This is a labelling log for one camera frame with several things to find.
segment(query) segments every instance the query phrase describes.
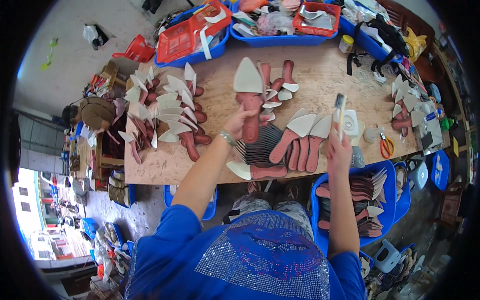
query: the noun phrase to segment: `seated worker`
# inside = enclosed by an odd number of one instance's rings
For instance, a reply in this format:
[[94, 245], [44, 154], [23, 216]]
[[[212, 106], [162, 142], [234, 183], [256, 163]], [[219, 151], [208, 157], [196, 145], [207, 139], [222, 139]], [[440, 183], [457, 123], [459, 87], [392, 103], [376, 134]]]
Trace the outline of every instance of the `seated worker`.
[[107, 131], [108, 134], [103, 135], [103, 154], [124, 159], [125, 141], [118, 131], [125, 131], [127, 114], [124, 112], [118, 118], [114, 103], [96, 96], [87, 97], [82, 99], [78, 106], [66, 106], [61, 117], [65, 124], [70, 124], [72, 127], [83, 121], [86, 126], [95, 131], [95, 134]]
[[[295, 195], [272, 209], [252, 183], [226, 224], [202, 232], [202, 215], [230, 157], [231, 139], [242, 137], [245, 119], [254, 115], [241, 105], [187, 173], [154, 234], [135, 242], [124, 299], [366, 299], [347, 138], [341, 143], [331, 134], [328, 145], [328, 259], [314, 243], [310, 218]], [[260, 116], [262, 125], [267, 118]]]
[[80, 121], [95, 130], [95, 133], [101, 133], [110, 128], [115, 118], [115, 107], [99, 97], [87, 97], [81, 100], [78, 106], [65, 106], [61, 117], [65, 124], [75, 126]]

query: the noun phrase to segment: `scissors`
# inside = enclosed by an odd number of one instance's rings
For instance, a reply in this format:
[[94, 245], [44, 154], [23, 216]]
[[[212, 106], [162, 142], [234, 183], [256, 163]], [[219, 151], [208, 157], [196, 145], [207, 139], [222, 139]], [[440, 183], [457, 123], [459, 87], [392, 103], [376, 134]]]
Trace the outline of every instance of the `scissors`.
[[395, 152], [395, 144], [383, 132], [380, 133], [380, 138], [380, 152], [385, 159], [389, 159]]

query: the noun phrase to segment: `wristwatch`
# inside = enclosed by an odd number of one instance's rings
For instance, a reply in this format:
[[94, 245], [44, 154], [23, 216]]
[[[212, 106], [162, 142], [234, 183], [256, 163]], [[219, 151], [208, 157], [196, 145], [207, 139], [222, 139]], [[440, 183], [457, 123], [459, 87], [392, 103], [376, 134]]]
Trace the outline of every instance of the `wristwatch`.
[[235, 147], [237, 145], [237, 142], [230, 136], [230, 133], [228, 133], [228, 131], [226, 131], [225, 129], [220, 130], [219, 134], [227, 141], [227, 143], [230, 144], [230, 146]]

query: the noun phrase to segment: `hand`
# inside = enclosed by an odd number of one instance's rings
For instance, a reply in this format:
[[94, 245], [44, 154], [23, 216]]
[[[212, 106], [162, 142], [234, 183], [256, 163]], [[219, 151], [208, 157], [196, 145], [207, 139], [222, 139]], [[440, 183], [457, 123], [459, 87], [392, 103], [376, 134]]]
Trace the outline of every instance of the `hand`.
[[[242, 103], [240, 108], [228, 119], [223, 127], [230, 136], [238, 141], [242, 137], [243, 125], [247, 118], [251, 118], [257, 114], [255, 110], [245, 110], [245, 105]], [[268, 122], [269, 116], [260, 116], [260, 126], [265, 126]]]
[[99, 133], [102, 133], [102, 132], [104, 132], [104, 131], [105, 131], [105, 129], [100, 128], [100, 129], [98, 129], [98, 130], [95, 130], [95, 134], [99, 134]]
[[352, 162], [352, 146], [347, 135], [343, 134], [343, 141], [340, 142], [338, 138], [338, 124], [334, 124], [334, 130], [328, 135], [328, 150], [327, 150], [327, 172], [330, 178], [338, 178], [345, 176], [348, 178], [348, 170]]

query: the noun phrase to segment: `glue jar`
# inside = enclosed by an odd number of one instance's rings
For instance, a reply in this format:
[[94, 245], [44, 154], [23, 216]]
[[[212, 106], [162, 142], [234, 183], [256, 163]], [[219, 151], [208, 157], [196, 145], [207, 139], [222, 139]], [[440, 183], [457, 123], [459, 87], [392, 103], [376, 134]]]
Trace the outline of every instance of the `glue jar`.
[[351, 36], [342, 35], [342, 39], [340, 40], [340, 44], [338, 44], [338, 48], [343, 53], [350, 53], [353, 46], [353, 38]]

